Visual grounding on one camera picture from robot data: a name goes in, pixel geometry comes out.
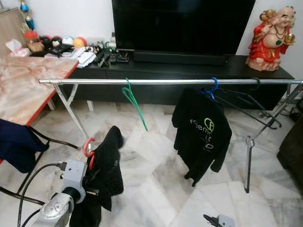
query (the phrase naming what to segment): black jacket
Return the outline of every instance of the black jacket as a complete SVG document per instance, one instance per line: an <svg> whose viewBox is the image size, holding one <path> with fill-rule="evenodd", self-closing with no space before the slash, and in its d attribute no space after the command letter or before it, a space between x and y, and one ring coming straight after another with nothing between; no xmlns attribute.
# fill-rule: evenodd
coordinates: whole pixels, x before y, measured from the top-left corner
<svg viewBox="0 0 303 227"><path fill-rule="evenodd" d="M185 178L194 180L193 187L210 165L219 172L232 136L223 106L200 92L185 89L172 123L178 128L174 148L189 168Z"/></svg>
<svg viewBox="0 0 303 227"><path fill-rule="evenodd" d="M101 221L101 206L111 210L111 196L123 192L119 152L122 146L123 137L119 128L111 127L103 142L94 150L94 167L86 172L82 181L84 189L98 189L99 195L86 194L84 201L75 205L70 227L98 227Z"/></svg>

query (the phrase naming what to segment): marble-pattern tabletop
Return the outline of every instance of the marble-pattern tabletop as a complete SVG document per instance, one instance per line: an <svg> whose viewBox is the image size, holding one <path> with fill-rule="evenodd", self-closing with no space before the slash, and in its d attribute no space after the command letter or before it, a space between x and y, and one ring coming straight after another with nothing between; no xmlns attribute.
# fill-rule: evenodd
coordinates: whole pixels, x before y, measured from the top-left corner
<svg viewBox="0 0 303 227"><path fill-rule="evenodd" d="M40 57L0 59L0 118L29 125L55 94L52 85L39 79L68 78L78 60Z"/></svg>

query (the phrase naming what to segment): television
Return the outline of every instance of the television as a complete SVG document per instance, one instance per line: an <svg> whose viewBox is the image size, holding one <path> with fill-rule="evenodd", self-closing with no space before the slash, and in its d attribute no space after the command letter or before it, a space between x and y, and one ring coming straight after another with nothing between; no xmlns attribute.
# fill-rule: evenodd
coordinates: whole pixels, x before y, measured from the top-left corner
<svg viewBox="0 0 303 227"><path fill-rule="evenodd" d="M255 0L112 0L118 49L235 54Z"/></svg>

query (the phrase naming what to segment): plastic container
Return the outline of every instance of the plastic container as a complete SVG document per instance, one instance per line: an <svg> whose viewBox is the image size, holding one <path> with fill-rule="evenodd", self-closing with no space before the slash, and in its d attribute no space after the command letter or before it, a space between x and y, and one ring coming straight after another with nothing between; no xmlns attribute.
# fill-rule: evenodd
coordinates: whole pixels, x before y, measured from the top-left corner
<svg viewBox="0 0 303 227"><path fill-rule="evenodd" d="M24 36L27 41L27 46L32 52L39 52L44 50L44 46L40 42L40 38L37 32L25 32Z"/></svg>

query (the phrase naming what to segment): red robe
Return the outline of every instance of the red robe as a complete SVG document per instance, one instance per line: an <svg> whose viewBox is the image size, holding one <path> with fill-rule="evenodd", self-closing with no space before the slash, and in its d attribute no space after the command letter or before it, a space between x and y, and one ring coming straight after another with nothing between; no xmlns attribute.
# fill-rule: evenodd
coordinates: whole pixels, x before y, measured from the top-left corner
<svg viewBox="0 0 303 227"><path fill-rule="evenodd" d="M273 62L276 59L280 59L280 53L285 54L288 45L281 45L275 49L267 47L264 42L263 38L259 40L258 42L255 42L255 38L261 35L262 28L266 25L265 22L263 22L261 25L255 27L254 29L254 39L251 43L251 45L248 47L250 49L250 58L262 58L264 61L267 62ZM290 33L289 27L286 28L286 35Z"/></svg>

